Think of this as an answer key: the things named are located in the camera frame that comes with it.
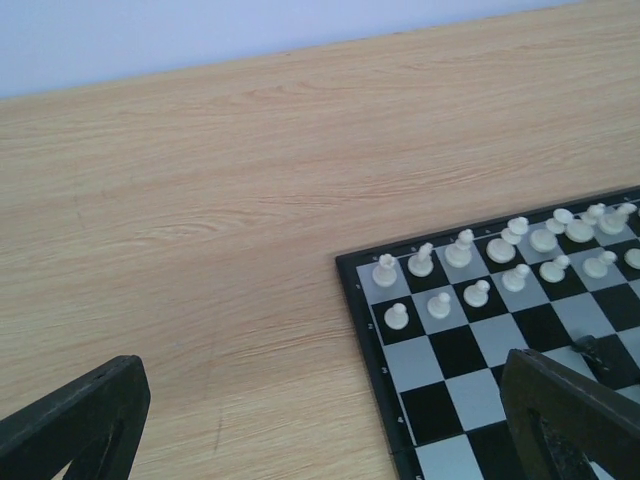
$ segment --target white chess piece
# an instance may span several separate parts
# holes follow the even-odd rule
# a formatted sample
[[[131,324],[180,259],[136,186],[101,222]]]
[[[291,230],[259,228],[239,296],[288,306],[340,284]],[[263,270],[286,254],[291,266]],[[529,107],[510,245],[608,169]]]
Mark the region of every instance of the white chess piece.
[[[609,266],[618,259],[617,255],[610,251],[604,251],[597,257],[587,258],[582,263],[582,269],[591,278],[602,278],[607,274]]]
[[[489,288],[491,288],[489,282],[478,280],[475,284],[469,285],[464,289],[462,297],[472,307],[482,307],[489,301]]]
[[[627,262],[631,268],[640,270],[640,248],[630,248],[627,253],[624,254],[624,261]]]
[[[522,236],[529,230],[529,220],[518,217],[509,220],[507,228],[500,233],[501,238],[494,238],[487,245],[487,255],[496,263],[508,263],[516,256],[517,245]]]
[[[449,265],[463,268],[471,263],[473,232],[469,229],[458,234],[458,239],[444,250],[444,258]]]
[[[393,330],[402,330],[409,323],[407,307],[402,303],[396,303],[384,313],[384,323]]]
[[[560,255],[551,262],[540,265],[540,276],[549,283],[558,283],[564,280],[565,270],[569,268],[571,260],[566,255]]]
[[[427,310],[433,318],[445,318],[451,312],[451,296],[441,292],[427,302]]]
[[[593,238],[593,226],[604,215],[604,203],[591,205],[580,218],[575,218],[567,225],[566,235],[576,243],[586,243]]]
[[[567,225],[573,220],[573,213],[564,208],[553,211],[553,217],[546,221],[545,228],[534,231],[529,242],[534,250],[548,253],[558,246],[556,235],[564,233]]]
[[[373,281],[380,287],[390,287],[396,283],[398,274],[396,273],[396,259],[393,255],[385,253],[380,255],[378,265],[373,269]]]
[[[502,284],[510,292],[519,292],[526,285],[527,275],[531,273],[529,265],[521,263],[516,268],[509,270],[502,275]]]
[[[633,203],[623,203],[613,213],[607,213],[600,217],[598,226],[607,235],[622,233],[629,221],[629,215],[635,213],[636,210],[638,210],[638,207]]]
[[[431,243],[425,243],[421,246],[418,253],[412,255],[409,259],[409,271],[416,277],[426,277],[429,275],[433,271],[432,252],[433,245]]]

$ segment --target wood grain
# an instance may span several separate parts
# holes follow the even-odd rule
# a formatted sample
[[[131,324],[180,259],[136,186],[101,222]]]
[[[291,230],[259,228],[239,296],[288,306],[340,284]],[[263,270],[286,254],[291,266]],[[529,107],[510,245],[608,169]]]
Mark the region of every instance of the wood grain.
[[[640,4],[0,102],[0,416],[118,354],[132,478],[393,477],[334,271],[640,183]]]

